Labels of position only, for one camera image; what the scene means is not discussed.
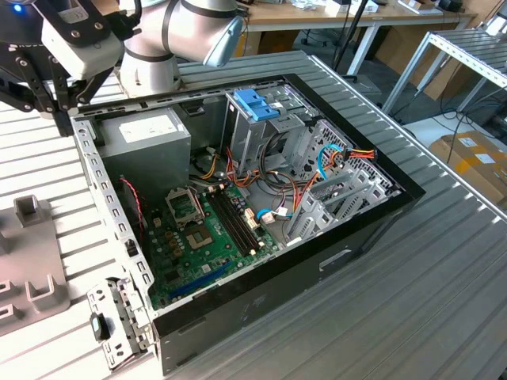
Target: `aluminum profile table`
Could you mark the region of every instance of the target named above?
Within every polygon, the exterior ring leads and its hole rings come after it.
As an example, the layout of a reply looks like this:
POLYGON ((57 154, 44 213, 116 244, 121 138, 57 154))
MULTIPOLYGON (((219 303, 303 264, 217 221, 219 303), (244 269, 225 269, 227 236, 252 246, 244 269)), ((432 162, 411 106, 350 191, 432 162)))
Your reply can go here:
POLYGON ((507 40, 494 38, 481 29, 428 32, 383 105, 382 110, 385 113, 392 110, 428 48, 432 45, 439 48, 441 52, 419 83, 419 90, 424 89, 432 79, 446 55, 457 59, 482 76, 481 81, 458 108, 459 111, 470 103, 487 81, 491 81, 501 88, 507 86, 507 40))
MULTIPOLYGON (((300 51, 181 66, 189 87, 296 73, 427 191, 367 255, 202 353, 171 379, 496 378, 507 365, 506 217, 332 70, 300 51)), ((94 100, 122 98, 111 78, 94 100)), ((49 200, 72 299, 0 337, 0 378, 110 378, 86 292, 118 276, 72 138, 0 104, 0 207, 49 200)), ((145 355, 111 376, 161 378, 145 355)))

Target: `metal shelf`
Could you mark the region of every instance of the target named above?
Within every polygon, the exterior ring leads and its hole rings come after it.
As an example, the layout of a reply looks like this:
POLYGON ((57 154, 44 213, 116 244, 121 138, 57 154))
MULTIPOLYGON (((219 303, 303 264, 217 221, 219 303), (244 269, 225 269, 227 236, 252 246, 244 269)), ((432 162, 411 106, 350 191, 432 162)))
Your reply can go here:
POLYGON ((470 67, 484 78, 472 90, 471 95, 460 106, 460 109, 467 105, 486 80, 501 88, 507 86, 507 41, 494 38, 481 29, 428 32, 383 105, 382 110, 385 113, 392 110, 431 45, 439 48, 441 53, 419 84, 419 89, 431 80, 446 54, 470 67))

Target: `workbench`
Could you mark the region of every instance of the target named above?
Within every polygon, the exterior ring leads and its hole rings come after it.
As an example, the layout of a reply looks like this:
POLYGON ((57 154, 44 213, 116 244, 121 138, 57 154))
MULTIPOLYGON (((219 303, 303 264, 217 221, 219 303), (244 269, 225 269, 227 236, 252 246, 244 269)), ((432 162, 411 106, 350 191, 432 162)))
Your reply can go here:
MULTIPOLYGON (((497 378, 507 364, 507 217, 376 106, 301 51, 181 65, 189 88, 298 74, 427 194, 366 255, 202 353, 171 379, 497 378)), ((121 99, 110 78, 93 102, 121 99)), ((0 337, 0 378, 109 378, 86 292, 118 276, 72 138, 0 104, 0 207, 49 200, 67 311, 0 337)), ((146 354, 113 376, 159 379, 146 354)))
MULTIPOLYGON (((419 15, 399 5, 397 0, 388 0, 386 6, 380 6, 377 13, 364 13, 358 26, 366 27, 366 32, 360 42, 354 59, 347 72, 348 75, 356 75, 361 64, 371 47, 373 40, 381 26, 391 25, 430 25, 430 24, 457 24, 456 30, 465 29, 476 13, 466 11, 457 15, 452 12, 443 12, 440 15, 419 15)), ((248 31, 250 41, 260 40, 254 33, 273 30, 302 30, 302 29, 329 29, 343 28, 345 13, 338 17, 331 17, 324 11, 323 6, 315 10, 301 10, 289 2, 284 4, 268 4, 256 2, 249 6, 250 17, 248 31)), ((349 27, 354 16, 349 15, 346 26, 349 27)))

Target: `label sticker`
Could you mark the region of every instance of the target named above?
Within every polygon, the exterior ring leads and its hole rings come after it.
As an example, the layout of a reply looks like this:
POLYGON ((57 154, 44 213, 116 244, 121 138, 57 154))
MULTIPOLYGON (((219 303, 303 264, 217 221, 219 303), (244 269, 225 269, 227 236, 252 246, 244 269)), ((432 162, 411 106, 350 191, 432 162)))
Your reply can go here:
POLYGON ((488 154, 476 154, 475 157, 479 159, 483 164, 494 164, 495 160, 488 154))
POLYGON ((460 142, 466 146, 467 148, 472 148, 473 146, 478 146, 474 140, 472 140, 470 137, 462 137, 459 139, 460 142))
POLYGON ((167 115, 130 121, 120 125, 120 132, 127 143, 135 143, 139 140, 167 135, 176 131, 176 127, 171 123, 167 115))

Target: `blue drive bay latch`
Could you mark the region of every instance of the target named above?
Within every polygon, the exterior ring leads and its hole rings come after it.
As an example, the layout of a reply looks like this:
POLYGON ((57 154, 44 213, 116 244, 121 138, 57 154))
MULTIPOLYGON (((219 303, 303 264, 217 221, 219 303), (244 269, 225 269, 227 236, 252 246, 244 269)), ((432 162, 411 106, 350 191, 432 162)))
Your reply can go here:
POLYGON ((280 113, 273 109, 254 89, 239 89, 234 92, 239 104, 252 116, 255 121, 262 121, 278 117, 280 113))

